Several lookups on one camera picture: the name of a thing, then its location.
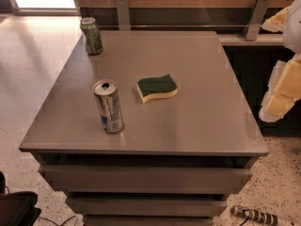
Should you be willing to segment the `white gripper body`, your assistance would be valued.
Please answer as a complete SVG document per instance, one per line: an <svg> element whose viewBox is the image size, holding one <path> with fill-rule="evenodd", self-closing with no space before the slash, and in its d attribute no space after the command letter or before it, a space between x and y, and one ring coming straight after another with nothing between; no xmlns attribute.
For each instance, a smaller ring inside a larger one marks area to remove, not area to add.
<svg viewBox="0 0 301 226"><path fill-rule="evenodd" d="M301 53L301 0L294 0L286 14L283 43L294 53Z"/></svg>

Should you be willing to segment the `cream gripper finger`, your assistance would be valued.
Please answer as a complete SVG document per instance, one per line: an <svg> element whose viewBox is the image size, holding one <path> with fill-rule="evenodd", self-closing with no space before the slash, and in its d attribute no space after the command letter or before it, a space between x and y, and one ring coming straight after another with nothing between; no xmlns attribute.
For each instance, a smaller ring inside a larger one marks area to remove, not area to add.
<svg viewBox="0 0 301 226"><path fill-rule="evenodd" d="M269 19L266 19L261 28L270 32L282 32L285 18L290 8L291 7L286 7Z"/></svg>
<svg viewBox="0 0 301 226"><path fill-rule="evenodd" d="M265 122L276 122L301 99L301 55L291 60L279 60L272 70L268 90L263 96L259 117Z"/></svg>

